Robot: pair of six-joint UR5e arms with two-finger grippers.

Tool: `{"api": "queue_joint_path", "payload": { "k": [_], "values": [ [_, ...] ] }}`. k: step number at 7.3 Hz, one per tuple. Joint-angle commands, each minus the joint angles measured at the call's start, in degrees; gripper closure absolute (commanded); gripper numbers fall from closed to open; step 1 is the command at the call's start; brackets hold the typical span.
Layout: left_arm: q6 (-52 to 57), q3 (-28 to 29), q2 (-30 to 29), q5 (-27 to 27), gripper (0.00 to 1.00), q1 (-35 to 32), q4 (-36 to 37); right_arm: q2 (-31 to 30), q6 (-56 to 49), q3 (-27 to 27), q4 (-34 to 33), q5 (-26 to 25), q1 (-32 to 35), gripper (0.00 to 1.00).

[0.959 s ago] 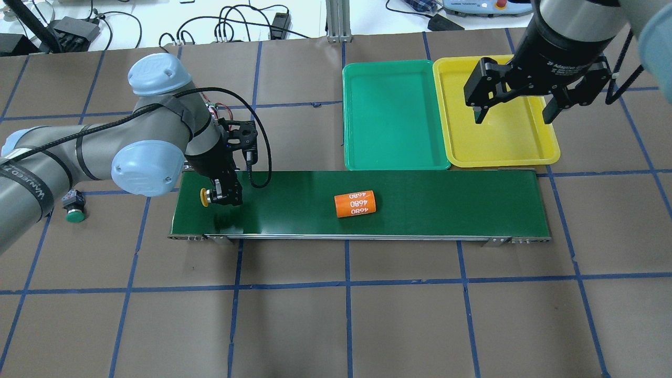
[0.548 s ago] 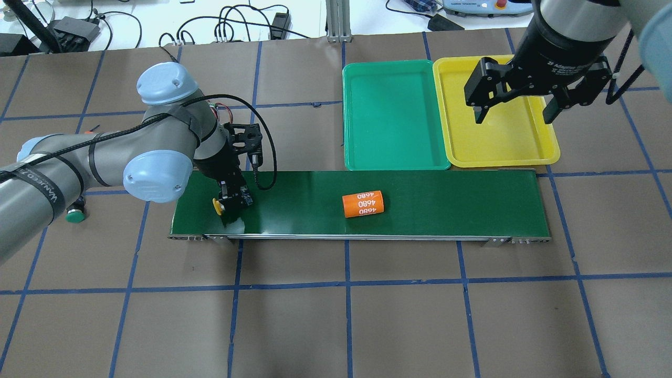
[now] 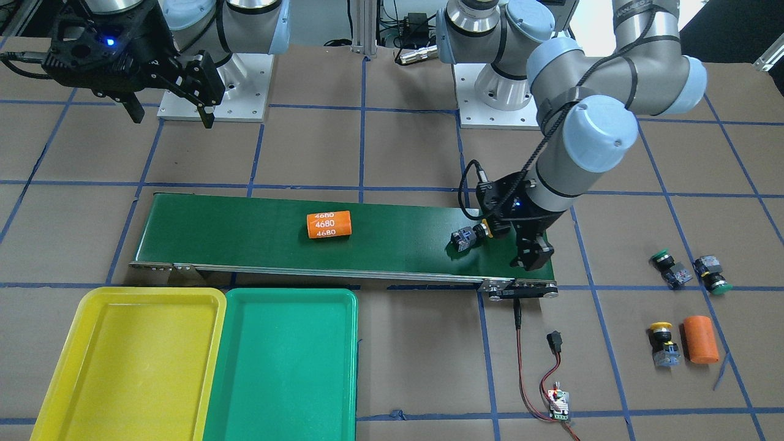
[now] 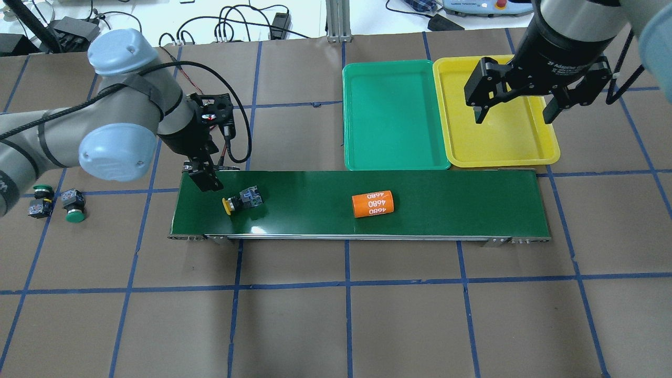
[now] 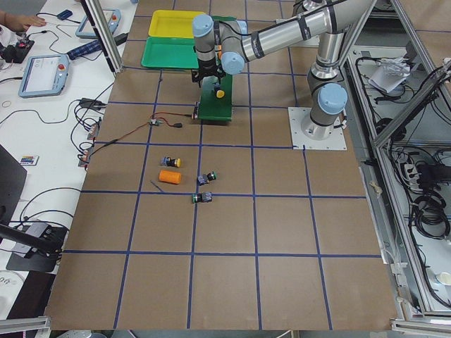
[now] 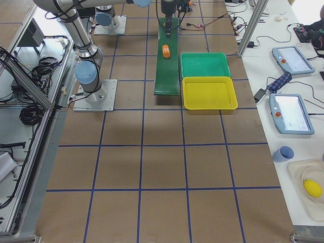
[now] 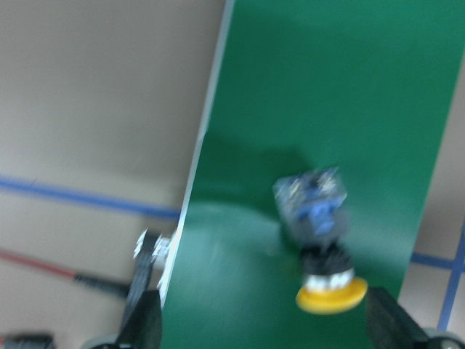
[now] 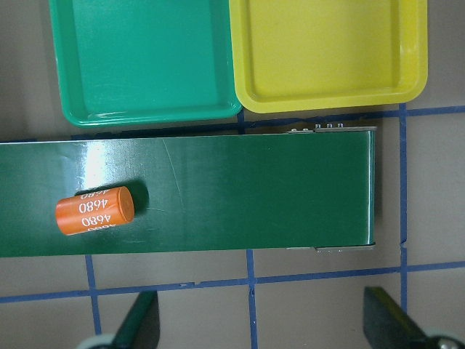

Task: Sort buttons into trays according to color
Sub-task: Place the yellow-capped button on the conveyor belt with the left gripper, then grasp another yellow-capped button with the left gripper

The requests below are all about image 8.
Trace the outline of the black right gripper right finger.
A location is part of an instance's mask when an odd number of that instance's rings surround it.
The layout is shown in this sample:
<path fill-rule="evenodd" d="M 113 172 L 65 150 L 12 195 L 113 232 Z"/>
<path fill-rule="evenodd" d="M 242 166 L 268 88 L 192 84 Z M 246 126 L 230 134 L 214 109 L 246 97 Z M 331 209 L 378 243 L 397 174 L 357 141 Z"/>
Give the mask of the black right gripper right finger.
<path fill-rule="evenodd" d="M 363 333 L 371 348 L 432 348 L 424 331 L 378 286 L 363 292 Z"/>

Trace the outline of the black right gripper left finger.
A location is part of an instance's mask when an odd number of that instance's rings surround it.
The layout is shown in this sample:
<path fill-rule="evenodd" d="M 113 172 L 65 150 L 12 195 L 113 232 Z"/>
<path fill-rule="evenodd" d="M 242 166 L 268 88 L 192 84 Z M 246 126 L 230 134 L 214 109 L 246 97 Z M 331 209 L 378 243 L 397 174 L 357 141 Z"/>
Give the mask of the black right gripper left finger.
<path fill-rule="evenodd" d="M 157 291 L 140 292 L 112 341 L 112 348 L 157 348 L 161 336 Z"/>

